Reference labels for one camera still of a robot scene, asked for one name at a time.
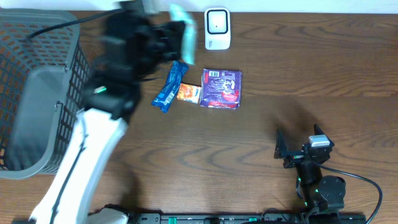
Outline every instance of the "blue snack bar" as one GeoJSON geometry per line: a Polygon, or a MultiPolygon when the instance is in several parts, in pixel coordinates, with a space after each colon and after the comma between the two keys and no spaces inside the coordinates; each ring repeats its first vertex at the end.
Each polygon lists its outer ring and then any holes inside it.
{"type": "Polygon", "coordinates": [[[186,63],[173,61],[173,66],[167,76],[166,84],[163,86],[162,91],[152,101],[152,105],[160,107],[163,113],[167,113],[174,96],[180,89],[182,77],[188,71],[189,67],[186,63]]]}

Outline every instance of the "tabletop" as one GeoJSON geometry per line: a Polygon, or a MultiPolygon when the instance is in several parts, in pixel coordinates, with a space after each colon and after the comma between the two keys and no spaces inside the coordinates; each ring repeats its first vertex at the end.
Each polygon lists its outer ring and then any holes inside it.
{"type": "MultiPolygon", "coordinates": [[[[72,13],[82,18],[96,12],[72,13]]],[[[384,200],[373,223],[397,223],[397,16],[231,13],[231,47],[209,51],[203,13],[193,15],[196,64],[183,82],[200,85],[204,68],[240,70],[241,106],[221,110],[174,100],[164,114],[150,103],[165,80],[144,83],[142,101],[91,209],[117,203],[165,213],[297,210],[304,201],[295,192],[296,170],[273,158],[276,131],[283,130],[297,150],[317,123],[336,144],[325,165],[376,181],[384,200]]],[[[165,22],[169,15],[153,20],[165,22]]],[[[103,53],[102,22],[81,25],[80,44],[89,61],[103,53]]],[[[169,68],[162,65],[155,76],[169,68]]],[[[370,216],[376,188],[342,177],[343,211],[370,216]]],[[[52,180],[0,180],[0,223],[28,217],[52,180]]]]}

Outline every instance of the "plastic basket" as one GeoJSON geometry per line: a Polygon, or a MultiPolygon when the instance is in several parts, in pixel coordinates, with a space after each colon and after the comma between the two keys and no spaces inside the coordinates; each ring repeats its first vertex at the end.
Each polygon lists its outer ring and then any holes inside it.
{"type": "Polygon", "coordinates": [[[78,41],[79,25],[31,41],[25,37],[75,19],[64,11],[0,10],[2,178],[21,179],[59,168],[89,75],[78,41]]]}

